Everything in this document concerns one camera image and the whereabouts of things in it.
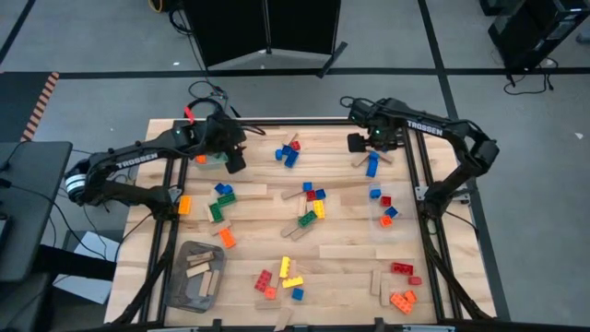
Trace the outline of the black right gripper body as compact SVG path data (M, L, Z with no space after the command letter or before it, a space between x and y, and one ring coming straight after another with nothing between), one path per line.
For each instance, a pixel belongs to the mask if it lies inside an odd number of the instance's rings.
M377 104L369 105L361 99L354 99L348 107L348 119L354 125L367 130L367 136L360 135L360 143L364 144L363 152L367 148L386 152L405 146L401 129L384 112L384 108Z

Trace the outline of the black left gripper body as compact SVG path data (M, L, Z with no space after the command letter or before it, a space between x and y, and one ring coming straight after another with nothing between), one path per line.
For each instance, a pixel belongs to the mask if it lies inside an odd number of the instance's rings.
M187 157L225 153L228 158L242 159L246 140L242 124L225 113L212 113L204 120L188 119L189 143L183 149Z

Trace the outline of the white plastic bin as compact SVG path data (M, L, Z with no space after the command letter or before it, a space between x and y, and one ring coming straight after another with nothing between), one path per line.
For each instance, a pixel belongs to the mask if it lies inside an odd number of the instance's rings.
M201 170L214 170L222 168L228 161L228 156L225 152L218 152L213 154L206 154L207 164L198 164L193 159L195 166Z

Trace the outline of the clear plastic bin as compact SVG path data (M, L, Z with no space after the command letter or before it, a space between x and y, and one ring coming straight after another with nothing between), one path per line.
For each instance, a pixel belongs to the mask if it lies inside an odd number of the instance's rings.
M371 199L370 191L372 189L380 189L381 196ZM374 241L394 243L416 236L416 208L409 184L402 182L370 183L368 191L368 222L370 235ZM389 208L381 206L382 196L390 196L392 199L390 207L394 207L398 211L398 214L392 218L393 225L387 228L383 228L380 224L381 216L384 216L384 212Z

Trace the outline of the black folding screen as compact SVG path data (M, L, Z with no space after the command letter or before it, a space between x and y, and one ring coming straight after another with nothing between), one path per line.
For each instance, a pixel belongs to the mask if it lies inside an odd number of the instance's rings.
M179 0L206 68L262 51L322 54L324 77L348 44L336 40L341 0Z

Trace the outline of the dark smoked plastic bin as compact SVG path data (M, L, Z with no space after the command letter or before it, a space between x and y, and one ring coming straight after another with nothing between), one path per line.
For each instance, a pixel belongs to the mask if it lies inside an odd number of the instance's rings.
M216 293L213 296L201 297L198 295L203 274L192 278L186 277L186 270L199 264L190 264L186 261L188 255L197 255L211 251L215 258L208 261L212 273L214 270L220 271L220 277ZM224 272L226 256L224 250L216 245L198 242L185 242L180 249L177 258L174 261L171 279L168 282L166 290L166 303L169 307L192 311L195 313L204 313L211 309L217 299L217 292L221 278Z

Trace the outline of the black equipment rack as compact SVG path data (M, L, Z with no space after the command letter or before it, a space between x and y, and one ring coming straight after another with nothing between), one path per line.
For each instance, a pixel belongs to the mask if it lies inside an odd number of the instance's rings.
M488 34L509 70L537 67L590 17L590 0L503 0L502 4Z

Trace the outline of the orange black hazard strip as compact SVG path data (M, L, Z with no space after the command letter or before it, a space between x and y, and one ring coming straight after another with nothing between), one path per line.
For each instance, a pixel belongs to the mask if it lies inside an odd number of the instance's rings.
M45 78L45 80L43 81L43 86L41 87L39 97L33 105L32 112L29 116L29 120L27 121L25 129L23 130L22 135L20 137L21 142L33 140L38 130L38 127L41 123L41 119L45 113L47 104L49 103L49 100L53 95L59 77L59 72L51 72L48 75L48 77Z

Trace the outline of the black side desk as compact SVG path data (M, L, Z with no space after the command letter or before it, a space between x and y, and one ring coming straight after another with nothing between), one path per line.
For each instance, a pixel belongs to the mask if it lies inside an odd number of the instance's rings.
M41 270L47 248L41 238L71 150L66 141L0 143L0 163L9 161L0 179L11 183L0 188L0 213L10 219L0 244L0 282L20 282Z

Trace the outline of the black aluminium table frame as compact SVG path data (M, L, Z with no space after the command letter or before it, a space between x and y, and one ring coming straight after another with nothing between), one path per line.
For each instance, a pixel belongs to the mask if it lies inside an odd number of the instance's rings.
M292 168L285 166L287 156L275 159L275 151L283 149L287 133L297 132L294 141L301 145L299 157ZM185 192L192 197L191 213L179 223L179 243L196 241L219 244L209 233L210 223L204 205L215 194L218 183L231 184L237 201L224 209L231 222L236 245L226 252L227 260L217 299L205 313L196 314L170 308L165 315L169 326L210 326L219 320L224 326L250 326L255 330L275 327L280 309L290 308L289 320L297 326L370 325L376 318L388 324L428 324L436 319L431 288L428 283L414 291L418 301L410 314L403 314L393 305L381 306L380 298L370 294L371 273L381 271L393 292L410 290L407 278L391 271L393 262L410 264L415 273L428 275L421 243L419 224L415 237L394 243L378 243L370 235L368 221L369 184L372 182L363 167L352 167L353 155L348 151L347 136L352 127L337 119L281 120L265 128L263 136L249 135L244 151L247 166L242 172L228 174L224 169L201 170L190 166L186 174ZM402 182L411 186L407 156L403 149L392 151L393 163L379 165L377 182ZM283 238L280 231L298 222L298 203L304 182L313 190L324 189L325 218L316 219L313 230L298 241ZM301 189L303 194L283 200L281 193ZM297 261L303 284L284 289L282 278L275 300L281 307L256 310L254 303L269 300L254 288L261 271L272 273L280 267L283 256ZM303 299L291 298L294 288L304 290Z

